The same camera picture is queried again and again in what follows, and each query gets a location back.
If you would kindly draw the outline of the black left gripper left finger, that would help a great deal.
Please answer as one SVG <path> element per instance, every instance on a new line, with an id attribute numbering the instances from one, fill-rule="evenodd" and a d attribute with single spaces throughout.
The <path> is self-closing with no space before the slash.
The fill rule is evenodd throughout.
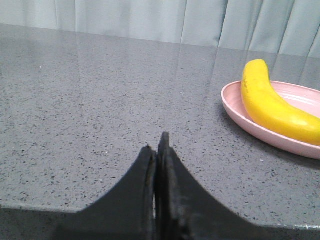
<path id="1" fill-rule="evenodd" d="M 123 178 L 76 212 L 1 208 L 2 240 L 153 240 L 156 152 L 143 147 Z"/>

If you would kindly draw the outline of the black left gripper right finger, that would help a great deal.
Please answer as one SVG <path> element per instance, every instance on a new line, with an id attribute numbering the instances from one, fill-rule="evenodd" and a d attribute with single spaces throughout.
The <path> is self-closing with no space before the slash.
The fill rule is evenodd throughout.
<path id="1" fill-rule="evenodd" d="M 155 177 L 159 240 L 318 240 L 318 226 L 249 222 L 211 196 L 183 165 L 163 132 Z"/>

